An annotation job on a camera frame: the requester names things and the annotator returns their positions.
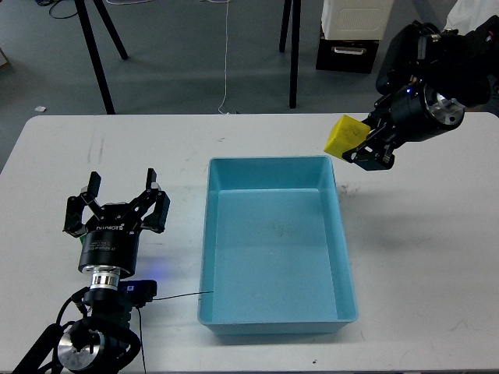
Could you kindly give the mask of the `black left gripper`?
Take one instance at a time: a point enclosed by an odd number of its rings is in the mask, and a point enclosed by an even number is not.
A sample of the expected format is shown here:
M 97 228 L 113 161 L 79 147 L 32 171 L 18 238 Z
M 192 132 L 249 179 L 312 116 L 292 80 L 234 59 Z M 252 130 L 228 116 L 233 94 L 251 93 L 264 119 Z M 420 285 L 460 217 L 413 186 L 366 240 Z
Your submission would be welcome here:
M 130 203 L 100 206 L 96 198 L 101 176 L 92 171 L 80 194 L 67 199 L 63 231 L 74 238 L 85 234 L 79 272 L 107 266 L 119 269 L 121 277 L 135 274 L 140 232 L 160 234 L 165 230 L 171 200 L 156 179 L 156 171 L 148 168 L 145 190 Z M 92 216 L 84 224 L 83 211 L 87 206 Z

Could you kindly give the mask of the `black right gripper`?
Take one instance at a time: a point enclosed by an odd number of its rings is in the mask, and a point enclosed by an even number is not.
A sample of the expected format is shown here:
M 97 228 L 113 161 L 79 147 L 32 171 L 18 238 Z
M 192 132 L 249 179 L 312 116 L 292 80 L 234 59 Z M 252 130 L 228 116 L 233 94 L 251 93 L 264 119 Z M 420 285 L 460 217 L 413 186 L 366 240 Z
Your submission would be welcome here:
M 366 171 L 394 166 L 395 143 L 422 142 L 457 129 L 465 107 L 447 99 L 425 83 L 411 83 L 384 95 L 362 120 L 370 127 L 367 138 L 342 153 L 342 159 Z

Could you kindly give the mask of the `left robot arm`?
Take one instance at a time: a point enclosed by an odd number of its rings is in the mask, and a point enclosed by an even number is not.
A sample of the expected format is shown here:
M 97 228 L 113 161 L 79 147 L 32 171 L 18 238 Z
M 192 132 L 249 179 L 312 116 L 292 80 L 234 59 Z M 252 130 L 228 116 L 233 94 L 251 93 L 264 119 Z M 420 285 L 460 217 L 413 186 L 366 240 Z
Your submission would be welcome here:
M 64 232 L 82 240 L 78 270 L 91 274 L 90 286 L 70 296 L 82 317 L 58 317 L 15 367 L 16 373 L 117 373 L 139 354 L 142 339 L 131 331 L 131 312 L 152 302 L 154 280 L 132 280 L 140 233 L 160 234 L 170 199 L 149 169 L 144 191 L 128 203 L 99 205 L 101 176 L 92 172 L 78 196 L 67 199 Z

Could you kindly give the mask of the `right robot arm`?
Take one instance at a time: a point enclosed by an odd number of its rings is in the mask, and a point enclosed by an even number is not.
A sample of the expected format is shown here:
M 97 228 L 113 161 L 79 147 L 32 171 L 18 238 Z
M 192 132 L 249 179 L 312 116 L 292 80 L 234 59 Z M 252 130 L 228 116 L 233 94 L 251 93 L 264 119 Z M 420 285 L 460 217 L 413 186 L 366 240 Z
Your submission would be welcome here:
M 414 21 L 391 41 L 377 76 L 380 98 L 346 129 L 336 156 L 367 171 L 388 170 L 394 151 L 457 129 L 466 108 L 485 104 L 498 75 L 498 17 L 465 35 Z

